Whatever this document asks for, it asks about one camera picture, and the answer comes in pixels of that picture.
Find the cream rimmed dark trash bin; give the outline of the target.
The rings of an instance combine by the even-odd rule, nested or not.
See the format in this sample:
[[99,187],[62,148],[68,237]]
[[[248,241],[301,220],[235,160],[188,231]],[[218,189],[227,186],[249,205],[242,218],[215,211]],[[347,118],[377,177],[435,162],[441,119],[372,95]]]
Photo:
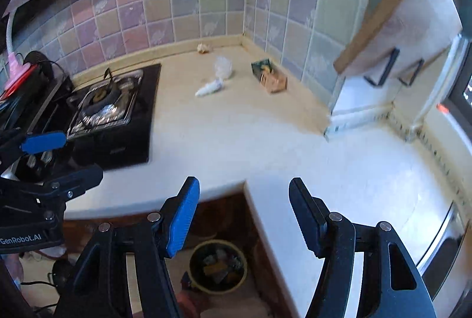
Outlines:
[[190,256],[190,284],[209,295],[222,296],[242,286],[248,274],[246,256],[226,240],[207,240]]

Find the black gas stove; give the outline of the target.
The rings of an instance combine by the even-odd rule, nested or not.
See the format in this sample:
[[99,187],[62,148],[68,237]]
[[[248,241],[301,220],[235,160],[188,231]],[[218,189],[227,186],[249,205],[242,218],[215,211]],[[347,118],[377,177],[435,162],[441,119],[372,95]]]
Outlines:
[[21,158],[16,171],[41,176],[70,160],[105,171],[148,162],[160,72],[160,64],[121,74],[107,69],[83,89],[59,89],[32,133],[63,132],[65,146]]

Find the small brown green carton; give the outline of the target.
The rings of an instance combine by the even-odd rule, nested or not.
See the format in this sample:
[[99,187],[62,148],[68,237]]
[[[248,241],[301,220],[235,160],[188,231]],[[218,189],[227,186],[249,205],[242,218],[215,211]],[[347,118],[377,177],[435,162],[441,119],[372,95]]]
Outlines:
[[287,77],[269,60],[253,62],[251,69],[254,77],[266,92],[275,94],[287,89]]

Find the clear crumpled plastic wrap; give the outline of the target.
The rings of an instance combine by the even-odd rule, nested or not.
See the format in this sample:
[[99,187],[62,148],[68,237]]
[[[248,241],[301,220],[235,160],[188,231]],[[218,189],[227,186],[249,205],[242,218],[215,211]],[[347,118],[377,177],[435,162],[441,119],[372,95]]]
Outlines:
[[233,75],[233,65],[231,60],[224,56],[218,56],[214,62],[214,73],[221,81],[229,80]]

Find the beige crumpled paper ball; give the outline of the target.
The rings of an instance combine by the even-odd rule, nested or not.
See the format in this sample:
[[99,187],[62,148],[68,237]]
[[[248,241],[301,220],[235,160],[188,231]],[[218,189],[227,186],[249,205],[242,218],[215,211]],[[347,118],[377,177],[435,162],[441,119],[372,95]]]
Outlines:
[[197,52],[200,54],[210,53],[211,51],[212,51],[212,48],[210,45],[199,43],[197,46]]

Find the wooden cutting board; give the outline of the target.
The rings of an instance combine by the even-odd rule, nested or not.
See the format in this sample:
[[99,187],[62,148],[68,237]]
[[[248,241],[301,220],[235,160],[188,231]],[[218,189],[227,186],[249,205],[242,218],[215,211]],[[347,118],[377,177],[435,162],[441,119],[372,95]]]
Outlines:
[[406,81],[418,62],[433,62],[461,31],[453,0],[381,0],[334,68],[344,76],[377,75],[391,52],[398,49],[390,76]]

